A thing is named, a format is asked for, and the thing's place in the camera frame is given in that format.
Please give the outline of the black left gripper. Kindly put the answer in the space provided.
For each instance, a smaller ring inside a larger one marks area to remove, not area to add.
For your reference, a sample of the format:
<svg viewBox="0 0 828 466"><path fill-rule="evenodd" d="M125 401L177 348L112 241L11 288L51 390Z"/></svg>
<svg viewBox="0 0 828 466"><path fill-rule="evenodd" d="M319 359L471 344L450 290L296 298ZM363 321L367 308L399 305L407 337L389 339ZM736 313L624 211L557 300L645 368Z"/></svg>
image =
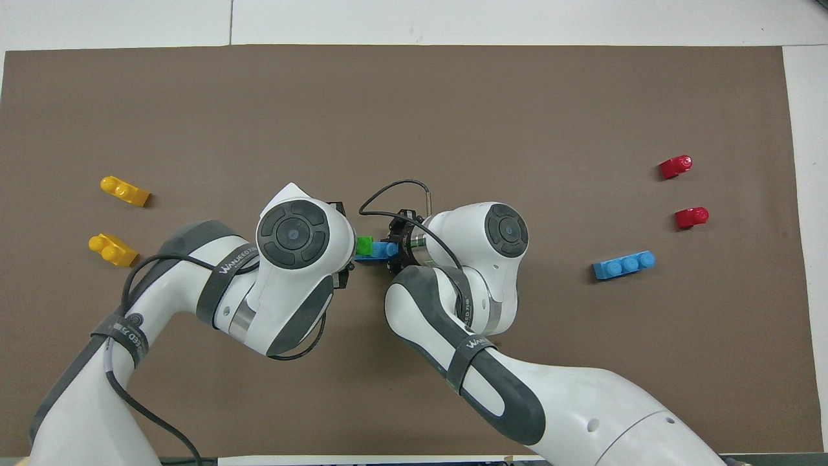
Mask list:
<svg viewBox="0 0 828 466"><path fill-rule="evenodd" d="M331 289L347 287L349 271L354 269L352 260L356 253L356 233L344 212L343 203L329 203L327 272Z"/></svg>

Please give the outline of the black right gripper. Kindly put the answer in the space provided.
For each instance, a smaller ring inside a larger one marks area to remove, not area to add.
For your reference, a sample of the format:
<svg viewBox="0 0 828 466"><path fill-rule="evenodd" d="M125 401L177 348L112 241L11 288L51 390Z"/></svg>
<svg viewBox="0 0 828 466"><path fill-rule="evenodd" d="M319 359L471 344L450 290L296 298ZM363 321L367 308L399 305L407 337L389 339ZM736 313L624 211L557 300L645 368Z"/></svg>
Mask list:
<svg viewBox="0 0 828 466"><path fill-rule="evenodd" d="M419 265L411 247L412 234L416 227L411 222L419 223L423 220L422 216L418 216L414 210L410 209L401 209L397 214L403 216L404 220L393 218L389 224L387 237L387 242L397 243L398 248L397 257L389 258L386 261L387 269L393 276L397 276L399 272L410 265Z"/></svg>

